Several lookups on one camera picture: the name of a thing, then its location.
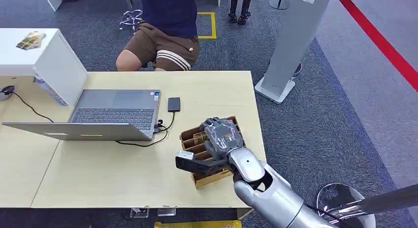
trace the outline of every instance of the cardboard divider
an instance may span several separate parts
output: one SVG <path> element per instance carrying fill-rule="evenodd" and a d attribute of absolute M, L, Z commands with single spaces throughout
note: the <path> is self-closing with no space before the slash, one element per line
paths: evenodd
<path fill-rule="evenodd" d="M 238 121 L 235 116 L 228 117 L 227 120 L 231 120 L 234 125 L 237 127 L 237 130 L 241 134 L 241 129 L 238 125 Z M 208 161 L 212 159 L 212 155 L 206 150 L 203 143 L 195 144 L 194 135 L 202 133 L 203 130 L 200 130 L 199 127 L 186 130 L 181 133 L 180 140 L 181 146 L 183 150 L 194 153 L 194 157 L 198 160 Z M 214 171 L 211 173 L 200 174 L 200 173 L 192 173 L 192 179 L 195 182 L 195 186 L 198 189 L 199 187 L 214 182 L 216 180 L 220 180 L 227 176 L 232 175 L 232 173 L 228 169 L 221 169 L 218 171 Z"/>

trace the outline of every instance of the brown shorts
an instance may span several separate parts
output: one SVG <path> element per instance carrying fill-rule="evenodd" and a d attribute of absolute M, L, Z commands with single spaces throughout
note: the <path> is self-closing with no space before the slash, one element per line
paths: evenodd
<path fill-rule="evenodd" d="M 149 23 L 142 23 L 125 49 L 134 53 L 142 64 L 154 62 L 155 68 L 187 71 L 199 55 L 199 41 L 197 37 L 168 36 Z"/>

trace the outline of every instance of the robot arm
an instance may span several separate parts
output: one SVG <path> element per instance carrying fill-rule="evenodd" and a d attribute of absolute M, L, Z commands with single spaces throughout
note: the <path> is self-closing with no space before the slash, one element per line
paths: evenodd
<path fill-rule="evenodd" d="M 193 153 L 180 151 L 177 168 L 198 173 L 229 168 L 237 196 L 275 228 L 336 228 L 307 208 L 283 177 L 243 147 L 243 139 L 232 122 L 209 118 L 201 128 L 208 135 L 205 147 L 214 160 L 194 160 Z M 258 189 L 261 184 L 264 190 Z"/>
<path fill-rule="evenodd" d="M 238 157 L 238 161 L 235 161 L 237 159 L 236 154 L 245 155 L 245 158 Z M 244 177 L 235 181 L 234 190 L 245 204 L 254 208 L 273 227 L 336 227 L 307 208 L 303 204 L 303 199 L 293 192 L 290 184 L 267 163 L 260 162 L 249 149 L 236 149 L 230 153 L 229 159 L 232 164 L 239 165 L 240 175 L 251 173 L 255 167 L 260 166 L 259 168 L 263 169 L 264 175 L 256 181 L 248 181 Z M 261 183 L 265 186 L 264 191 L 254 189 L 254 186 Z"/>

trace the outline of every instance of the desk surface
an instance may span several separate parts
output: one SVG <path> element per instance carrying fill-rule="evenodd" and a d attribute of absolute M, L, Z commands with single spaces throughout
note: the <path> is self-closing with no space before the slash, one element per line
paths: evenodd
<path fill-rule="evenodd" d="M 0 77 L 0 86 L 15 92 L 40 114 L 65 121 L 70 107 L 58 105 L 33 77 Z M 0 122 L 45 122 L 16 96 L 0 101 Z M 48 168 L 58 140 L 0 125 L 0 207 L 30 207 Z"/>
<path fill-rule="evenodd" d="M 169 136 L 148 148 L 61 141 L 32 207 L 247 207 L 234 193 L 232 176 L 197 190 L 174 158 L 182 131 L 208 117 L 235 115 L 247 146 L 265 160 L 249 71 L 90 72 L 85 88 L 160 89 L 158 118 L 170 122 L 170 97 L 181 97 L 181 112 Z"/>

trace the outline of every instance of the office chair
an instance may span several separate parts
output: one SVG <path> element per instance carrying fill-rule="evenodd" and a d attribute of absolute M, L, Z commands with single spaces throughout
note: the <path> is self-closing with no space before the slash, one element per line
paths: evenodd
<path fill-rule="evenodd" d="M 121 21 L 119 22 L 119 29 L 123 29 L 123 25 L 132 26 L 132 29 L 136 31 L 137 25 L 141 22 L 140 15 L 142 15 L 142 10 L 134 10 L 134 1 L 126 0 L 129 10 L 123 13 Z"/>

